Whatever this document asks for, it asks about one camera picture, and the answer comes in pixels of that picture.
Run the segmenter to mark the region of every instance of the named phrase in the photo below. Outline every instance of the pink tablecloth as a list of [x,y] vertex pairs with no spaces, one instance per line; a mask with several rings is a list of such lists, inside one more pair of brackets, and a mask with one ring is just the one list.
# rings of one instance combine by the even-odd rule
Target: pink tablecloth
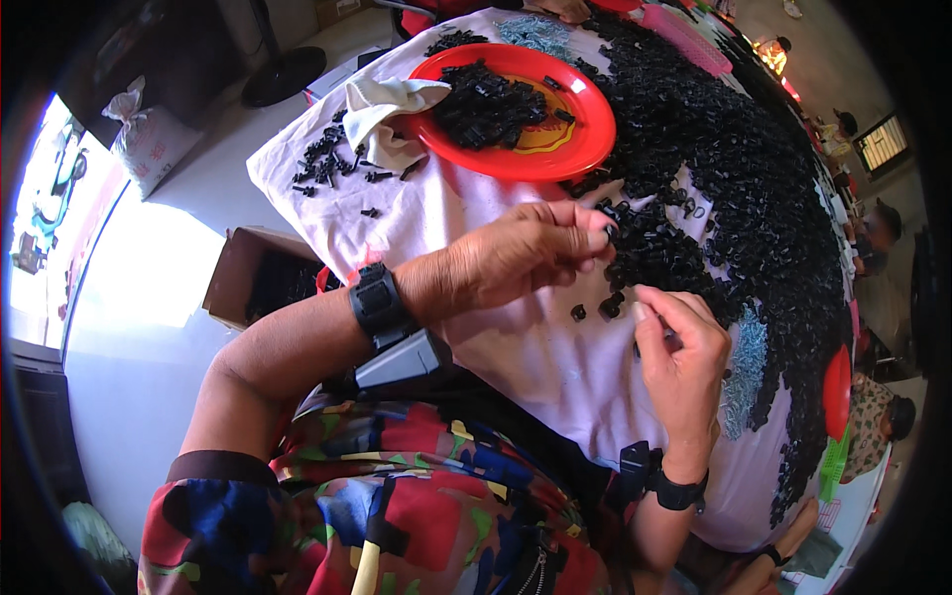
[[[501,41],[494,22],[512,12],[489,9],[449,21],[443,30],[473,30]],[[424,60],[438,30],[426,31],[366,68],[374,78],[406,77]],[[569,46],[603,71],[607,60],[598,53],[603,43],[593,33],[574,30]],[[496,219],[512,205],[563,198],[555,184],[507,182],[461,169],[430,155],[405,183],[396,178],[369,184],[363,174],[337,177],[337,189],[320,187],[306,198],[291,190],[305,146],[320,135],[332,114],[344,106],[338,88],[291,122],[248,159],[252,182],[341,278],[367,260],[382,258],[394,267],[419,254],[446,246],[470,229]],[[339,152],[352,157],[342,145]],[[687,183],[686,169],[680,173]],[[587,197],[589,203],[618,198],[620,183]],[[698,205],[710,205],[691,189]],[[360,214],[375,207],[381,215]],[[674,211],[669,217],[674,219]],[[704,238],[705,219],[686,227]],[[631,290],[627,290],[630,304]],[[640,361],[633,353],[634,321],[630,312],[606,322],[596,309],[608,295],[603,272],[583,275],[572,288],[545,289],[506,307],[471,312],[447,321],[442,332],[458,362],[484,378],[547,425],[574,440],[593,461],[615,466],[619,451],[638,440],[665,447],[667,436],[655,416],[642,383]],[[569,311],[584,304],[591,315],[580,324]],[[736,326],[732,328],[736,338]],[[715,547],[748,551],[776,539],[785,528],[769,527],[769,511],[777,485],[780,448],[786,443],[789,392],[781,390],[769,422],[756,433],[746,430],[736,442],[725,437],[714,449],[707,511],[694,532]],[[817,492],[816,478],[807,495]],[[790,520],[799,506],[787,514]]]

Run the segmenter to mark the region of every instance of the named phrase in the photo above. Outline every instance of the black wrist strap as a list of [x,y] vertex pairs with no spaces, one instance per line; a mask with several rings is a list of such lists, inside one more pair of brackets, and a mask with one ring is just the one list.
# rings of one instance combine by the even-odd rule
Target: black wrist strap
[[360,283],[350,288],[348,294],[357,324],[373,341],[377,353],[393,347],[417,329],[397,293],[393,275],[383,263],[361,268]]
[[707,478],[710,471],[704,474],[699,484],[682,486],[675,484],[664,475],[664,467],[648,478],[646,488],[658,495],[658,504],[668,510],[685,510],[693,504],[698,505],[698,513],[704,511],[704,491],[707,489]]
[[764,554],[766,554],[767,556],[770,556],[770,559],[774,561],[774,566],[776,566],[777,568],[786,566],[786,563],[790,562],[790,559],[793,558],[793,556],[787,556],[786,558],[781,558],[780,552],[777,551],[777,548],[774,547],[773,544],[765,545],[764,549],[761,550],[758,556],[763,556]]

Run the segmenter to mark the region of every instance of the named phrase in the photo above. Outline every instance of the plastic bag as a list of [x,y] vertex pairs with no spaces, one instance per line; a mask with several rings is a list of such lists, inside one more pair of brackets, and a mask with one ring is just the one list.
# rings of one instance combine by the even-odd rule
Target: plastic bag
[[165,108],[142,109],[146,77],[132,81],[103,108],[102,114],[123,123],[109,151],[119,157],[146,198],[202,137]]

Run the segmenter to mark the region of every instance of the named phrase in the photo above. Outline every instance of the pink plastic basket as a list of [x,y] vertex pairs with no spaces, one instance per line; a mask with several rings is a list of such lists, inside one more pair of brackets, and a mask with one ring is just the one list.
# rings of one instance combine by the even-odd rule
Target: pink plastic basket
[[658,4],[645,4],[642,27],[651,29],[671,42],[691,64],[706,70],[711,76],[730,72],[734,65],[717,48],[704,39],[678,16]]

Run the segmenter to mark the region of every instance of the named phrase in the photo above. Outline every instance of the green plastic basket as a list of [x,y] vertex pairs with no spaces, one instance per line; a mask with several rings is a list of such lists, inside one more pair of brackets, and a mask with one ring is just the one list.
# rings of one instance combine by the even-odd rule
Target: green plastic basket
[[843,431],[839,442],[832,438],[827,439],[826,456],[820,467],[820,499],[824,502],[833,500],[843,469],[846,467],[846,456],[849,454],[849,425]]

